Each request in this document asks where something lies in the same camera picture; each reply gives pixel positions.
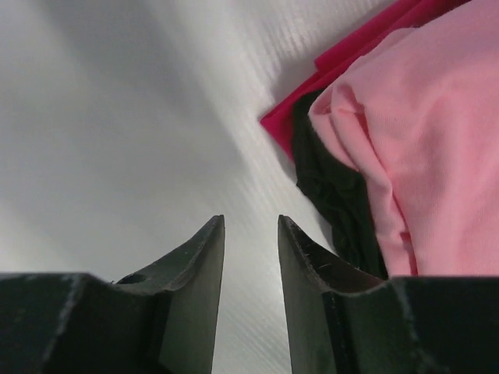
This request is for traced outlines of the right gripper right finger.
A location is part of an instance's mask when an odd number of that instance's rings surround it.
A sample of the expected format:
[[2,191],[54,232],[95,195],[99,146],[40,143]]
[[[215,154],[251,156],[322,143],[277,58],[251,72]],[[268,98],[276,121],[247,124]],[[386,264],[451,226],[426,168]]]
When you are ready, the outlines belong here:
[[278,219],[295,373],[495,373],[496,277],[394,277],[357,270]]

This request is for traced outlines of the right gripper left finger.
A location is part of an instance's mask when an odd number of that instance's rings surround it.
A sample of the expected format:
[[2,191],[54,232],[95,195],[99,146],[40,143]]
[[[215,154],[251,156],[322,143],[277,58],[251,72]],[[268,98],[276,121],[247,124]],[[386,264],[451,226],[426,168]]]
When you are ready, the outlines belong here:
[[4,373],[209,373],[225,220],[117,282],[88,273],[1,275]]

